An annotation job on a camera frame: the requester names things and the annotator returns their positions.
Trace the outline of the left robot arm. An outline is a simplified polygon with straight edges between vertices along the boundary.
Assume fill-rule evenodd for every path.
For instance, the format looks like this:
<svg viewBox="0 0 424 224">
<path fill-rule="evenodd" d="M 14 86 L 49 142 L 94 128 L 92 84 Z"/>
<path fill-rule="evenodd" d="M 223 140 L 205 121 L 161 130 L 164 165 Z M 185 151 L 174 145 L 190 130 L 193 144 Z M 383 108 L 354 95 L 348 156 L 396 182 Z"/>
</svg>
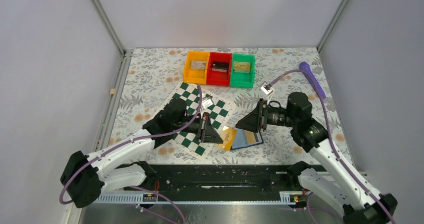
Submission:
<svg viewBox="0 0 424 224">
<path fill-rule="evenodd" d="M 205 111 L 212 104 L 211 99 L 206 98 L 195 113 L 189 115 L 186 101 L 174 98 L 126 139 L 90 154 L 73 153 L 60 178 L 63 189 L 59 202 L 63 205 L 74 203 L 77 208 L 83 208 L 102 193 L 141 185 L 148 176 L 142 165 L 121 165 L 133 156 L 165 144 L 176 133 L 192 133 L 201 143 L 223 143 L 212 125 L 211 114 Z"/>
</svg>

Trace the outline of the blue leather card holder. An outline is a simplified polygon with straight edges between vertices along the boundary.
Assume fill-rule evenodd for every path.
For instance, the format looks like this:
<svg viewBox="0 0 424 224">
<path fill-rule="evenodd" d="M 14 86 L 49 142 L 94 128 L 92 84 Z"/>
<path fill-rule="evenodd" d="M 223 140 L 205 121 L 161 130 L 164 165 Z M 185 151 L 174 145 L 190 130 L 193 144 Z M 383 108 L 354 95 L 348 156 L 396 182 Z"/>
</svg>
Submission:
<svg viewBox="0 0 424 224">
<path fill-rule="evenodd" d="M 251 132 L 243 129 L 235 129 L 236 135 L 230 150 L 244 149 L 264 143 L 261 132 Z"/>
</svg>

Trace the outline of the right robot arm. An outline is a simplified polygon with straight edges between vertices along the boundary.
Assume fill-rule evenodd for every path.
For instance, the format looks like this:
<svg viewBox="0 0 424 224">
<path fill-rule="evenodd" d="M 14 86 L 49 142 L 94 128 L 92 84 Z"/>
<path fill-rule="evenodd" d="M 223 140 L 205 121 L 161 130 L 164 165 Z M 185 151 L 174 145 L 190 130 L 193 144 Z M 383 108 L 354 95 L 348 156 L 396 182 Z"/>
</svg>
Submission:
<svg viewBox="0 0 424 224">
<path fill-rule="evenodd" d="M 260 99 L 256 108 L 237 122 L 236 128 L 257 133 L 268 125 L 290 127 L 295 143 L 330 174 L 333 182 L 303 161 L 288 170 L 293 181 L 332 206 L 345 224 L 395 223 L 395 197 L 382 194 L 346 159 L 327 129 L 312 117 L 312 104 L 306 94 L 291 93 L 285 108 L 273 107 L 271 102 Z"/>
</svg>

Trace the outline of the gold credit card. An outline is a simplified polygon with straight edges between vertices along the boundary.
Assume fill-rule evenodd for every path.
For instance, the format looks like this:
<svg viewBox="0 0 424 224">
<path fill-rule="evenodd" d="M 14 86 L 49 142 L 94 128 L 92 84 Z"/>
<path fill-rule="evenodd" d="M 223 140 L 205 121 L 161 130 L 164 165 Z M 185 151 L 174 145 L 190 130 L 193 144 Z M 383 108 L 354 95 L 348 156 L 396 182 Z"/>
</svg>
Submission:
<svg viewBox="0 0 424 224">
<path fill-rule="evenodd" d="M 236 139 L 236 135 L 237 130 L 235 128 L 224 126 L 220 133 L 220 137 L 223 142 L 221 144 L 217 144 L 216 147 L 225 151 L 230 151 L 233 146 L 233 142 Z"/>
<path fill-rule="evenodd" d="M 253 145 L 253 144 L 258 144 L 263 142 L 262 136 L 259 132 L 255 133 L 255 132 L 245 131 L 244 135 L 246 138 L 246 143 L 248 145 Z"/>
</svg>

